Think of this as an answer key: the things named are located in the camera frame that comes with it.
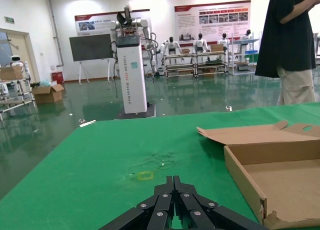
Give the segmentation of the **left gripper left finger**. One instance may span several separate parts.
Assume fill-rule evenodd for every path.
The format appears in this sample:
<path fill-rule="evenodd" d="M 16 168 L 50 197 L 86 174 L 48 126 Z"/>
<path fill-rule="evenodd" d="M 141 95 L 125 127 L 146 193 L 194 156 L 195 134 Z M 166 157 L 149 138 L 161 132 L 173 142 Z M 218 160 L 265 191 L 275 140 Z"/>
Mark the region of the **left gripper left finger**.
<path fill-rule="evenodd" d="M 166 183 L 154 187 L 154 194 L 110 221 L 101 229 L 169 229 L 174 217 L 174 181 L 166 177 Z"/>

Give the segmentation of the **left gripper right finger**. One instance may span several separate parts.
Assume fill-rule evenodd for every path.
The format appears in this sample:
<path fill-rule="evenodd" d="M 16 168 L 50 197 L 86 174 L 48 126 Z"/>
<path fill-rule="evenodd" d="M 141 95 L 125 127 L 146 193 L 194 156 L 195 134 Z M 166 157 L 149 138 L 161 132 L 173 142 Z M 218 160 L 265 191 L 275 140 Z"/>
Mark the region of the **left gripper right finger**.
<path fill-rule="evenodd" d="M 184 229 L 266 229 L 261 224 L 199 195 L 194 185 L 173 177 L 174 206 Z"/>

